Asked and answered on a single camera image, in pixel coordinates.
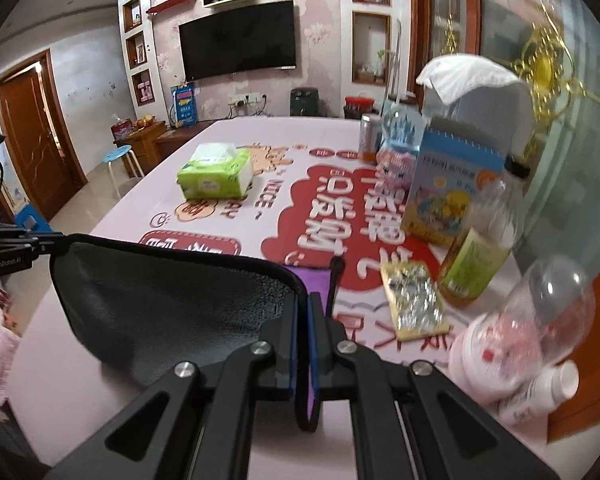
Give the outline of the purple and grey towel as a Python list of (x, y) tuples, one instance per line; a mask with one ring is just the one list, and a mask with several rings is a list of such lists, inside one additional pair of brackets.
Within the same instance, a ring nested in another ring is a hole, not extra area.
[(340, 257), (326, 266), (284, 266), (82, 234), (67, 235), (50, 254), (50, 277), (76, 340), (143, 387), (180, 361), (224, 361), (280, 315), (287, 294), (296, 296), (294, 414), (306, 432), (321, 415), (309, 394), (310, 295), (317, 292), (331, 315), (343, 270)]

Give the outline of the red gift box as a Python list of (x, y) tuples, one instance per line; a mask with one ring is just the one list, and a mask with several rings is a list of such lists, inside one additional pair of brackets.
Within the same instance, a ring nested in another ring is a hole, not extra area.
[(114, 140), (121, 140), (134, 132), (134, 122), (130, 118), (117, 118), (116, 122), (110, 127), (110, 129), (112, 135), (114, 136)]

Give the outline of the blue plastic step stool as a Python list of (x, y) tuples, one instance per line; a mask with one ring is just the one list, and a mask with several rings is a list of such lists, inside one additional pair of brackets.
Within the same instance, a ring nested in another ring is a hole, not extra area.
[(21, 229), (26, 229), (31, 232), (48, 233), (53, 229), (48, 222), (43, 218), (42, 214), (30, 203), (26, 203), (20, 211), (15, 214), (15, 224)]

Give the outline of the blue round stool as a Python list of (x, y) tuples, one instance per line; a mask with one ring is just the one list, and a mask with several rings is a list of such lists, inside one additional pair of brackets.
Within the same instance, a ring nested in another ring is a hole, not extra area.
[(137, 181), (142, 180), (143, 177), (145, 177), (145, 171), (140, 164), (137, 154), (135, 154), (132, 146), (129, 144), (117, 146), (102, 158), (102, 163), (107, 168), (110, 182), (114, 188), (114, 194), (116, 194), (117, 198), (121, 198), (120, 184), (118, 182), (116, 170), (114, 170), (114, 164), (116, 162), (120, 162), (123, 169), (131, 174), (131, 179)]

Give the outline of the snow globe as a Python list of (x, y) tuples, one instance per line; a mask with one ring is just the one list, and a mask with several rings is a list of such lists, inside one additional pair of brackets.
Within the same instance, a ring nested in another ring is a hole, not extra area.
[(394, 102), (382, 115), (381, 146), (417, 156), (424, 129), (424, 120), (415, 105)]

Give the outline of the yellow liquid glass bottle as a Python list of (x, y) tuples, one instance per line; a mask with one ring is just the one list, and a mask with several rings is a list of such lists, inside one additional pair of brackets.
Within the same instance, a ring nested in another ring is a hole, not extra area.
[(478, 299), (518, 242), (529, 174), (529, 166), (509, 154), (501, 177), (470, 203), (438, 275), (439, 292), (453, 307), (464, 309)]

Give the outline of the dark green air fryer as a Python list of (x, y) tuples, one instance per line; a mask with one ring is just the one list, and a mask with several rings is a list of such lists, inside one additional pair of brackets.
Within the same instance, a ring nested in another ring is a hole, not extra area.
[(291, 116), (320, 116), (320, 94), (317, 88), (298, 87), (290, 90)]

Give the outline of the brown wooden door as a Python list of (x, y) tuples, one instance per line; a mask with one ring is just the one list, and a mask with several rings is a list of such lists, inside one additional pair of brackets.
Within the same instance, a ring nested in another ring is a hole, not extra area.
[(62, 114), (50, 50), (1, 73), (0, 126), (28, 201), (52, 220), (87, 180)]

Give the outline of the blue poster board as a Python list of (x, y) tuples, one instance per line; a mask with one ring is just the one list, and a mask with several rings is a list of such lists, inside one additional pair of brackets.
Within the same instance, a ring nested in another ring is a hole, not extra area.
[(195, 87), (179, 84), (171, 88), (173, 123), (176, 128), (190, 127), (198, 122)]

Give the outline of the green tissue pack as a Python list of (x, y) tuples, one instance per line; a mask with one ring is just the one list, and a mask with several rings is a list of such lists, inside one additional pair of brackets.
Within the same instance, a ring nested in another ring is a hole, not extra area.
[(178, 170), (186, 200), (244, 198), (253, 178), (251, 152), (231, 143), (203, 143)]

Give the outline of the white cloth covered appliance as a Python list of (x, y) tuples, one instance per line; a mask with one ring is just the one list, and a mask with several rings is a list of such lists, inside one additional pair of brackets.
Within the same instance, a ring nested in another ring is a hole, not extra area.
[(422, 117), (441, 132), (502, 156), (524, 154), (534, 126), (528, 84), (480, 55), (440, 55), (416, 78), (424, 89)]

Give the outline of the small white pill bottle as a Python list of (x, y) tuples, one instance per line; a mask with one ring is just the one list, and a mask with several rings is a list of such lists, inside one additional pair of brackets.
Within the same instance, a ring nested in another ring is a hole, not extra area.
[(556, 411), (572, 399), (579, 388), (577, 364), (571, 360), (542, 372), (498, 404), (498, 418), (506, 425), (519, 425)]

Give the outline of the pink candy clear jar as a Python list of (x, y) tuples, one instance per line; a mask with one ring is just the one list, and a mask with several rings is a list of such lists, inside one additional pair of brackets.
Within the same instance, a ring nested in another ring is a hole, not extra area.
[(595, 308), (580, 263), (564, 255), (536, 260), (501, 307), (456, 337), (449, 378), (479, 404), (507, 398), (585, 340)]

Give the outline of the orange drink can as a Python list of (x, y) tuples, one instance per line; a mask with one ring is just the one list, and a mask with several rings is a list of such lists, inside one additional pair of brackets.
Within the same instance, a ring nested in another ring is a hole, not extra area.
[(376, 114), (363, 114), (358, 133), (358, 159), (368, 164), (376, 162), (381, 144), (381, 118)]

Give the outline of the blue picture book box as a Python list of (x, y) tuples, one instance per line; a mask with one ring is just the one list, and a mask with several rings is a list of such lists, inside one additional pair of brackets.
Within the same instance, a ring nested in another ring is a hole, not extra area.
[(472, 199), (502, 173), (504, 156), (466, 122), (434, 116), (422, 135), (401, 228), (448, 247)]

